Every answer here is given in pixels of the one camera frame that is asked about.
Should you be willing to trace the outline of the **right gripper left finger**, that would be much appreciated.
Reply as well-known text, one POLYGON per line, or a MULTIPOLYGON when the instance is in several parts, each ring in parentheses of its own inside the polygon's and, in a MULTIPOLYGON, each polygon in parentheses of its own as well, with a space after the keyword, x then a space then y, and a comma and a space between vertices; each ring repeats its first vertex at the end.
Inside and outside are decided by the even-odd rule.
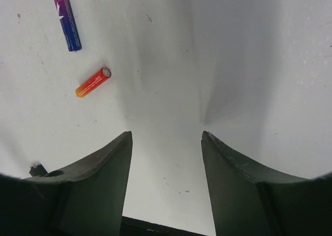
POLYGON ((118 235, 132 133, 43 177, 1 176, 1 235, 118 235))

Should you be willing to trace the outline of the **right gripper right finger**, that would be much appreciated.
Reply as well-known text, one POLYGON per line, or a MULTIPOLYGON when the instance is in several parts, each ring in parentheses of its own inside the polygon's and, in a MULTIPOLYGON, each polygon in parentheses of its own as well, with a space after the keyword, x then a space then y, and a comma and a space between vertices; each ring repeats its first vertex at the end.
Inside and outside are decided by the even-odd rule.
POLYGON ((331 235, 331 174, 305 179, 269 168, 203 132, 217 235, 331 235))

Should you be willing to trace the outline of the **orange red battery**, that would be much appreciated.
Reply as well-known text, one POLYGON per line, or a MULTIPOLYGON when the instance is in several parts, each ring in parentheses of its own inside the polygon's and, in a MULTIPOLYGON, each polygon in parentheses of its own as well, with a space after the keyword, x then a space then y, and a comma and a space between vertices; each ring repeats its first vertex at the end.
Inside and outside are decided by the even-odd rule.
POLYGON ((78 98, 84 98, 86 95, 91 93, 101 84, 110 79, 112 73, 108 67, 100 68, 96 73, 94 73, 88 80, 86 80, 82 85, 80 85, 75 93, 78 98))

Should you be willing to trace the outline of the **blue purple battery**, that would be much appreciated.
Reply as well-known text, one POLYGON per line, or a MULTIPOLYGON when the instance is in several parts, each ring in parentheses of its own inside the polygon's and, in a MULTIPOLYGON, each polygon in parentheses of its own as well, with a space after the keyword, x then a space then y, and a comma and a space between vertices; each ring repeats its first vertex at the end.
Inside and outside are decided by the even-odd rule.
POLYGON ((70 0, 54 0, 69 52, 82 49, 70 0))

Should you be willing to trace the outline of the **black battery cover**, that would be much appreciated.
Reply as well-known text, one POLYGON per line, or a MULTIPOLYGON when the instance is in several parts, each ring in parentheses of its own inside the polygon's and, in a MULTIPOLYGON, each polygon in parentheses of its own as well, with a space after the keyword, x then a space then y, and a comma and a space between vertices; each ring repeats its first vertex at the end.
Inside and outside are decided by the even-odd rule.
POLYGON ((36 176, 43 177, 43 176, 46 176, 48 174, 48 172, 46 171, 46 169, 44 168, 44 166, 41 163, 34 163, 30 167, 29 174, 32 177, 36 177, 36 176))

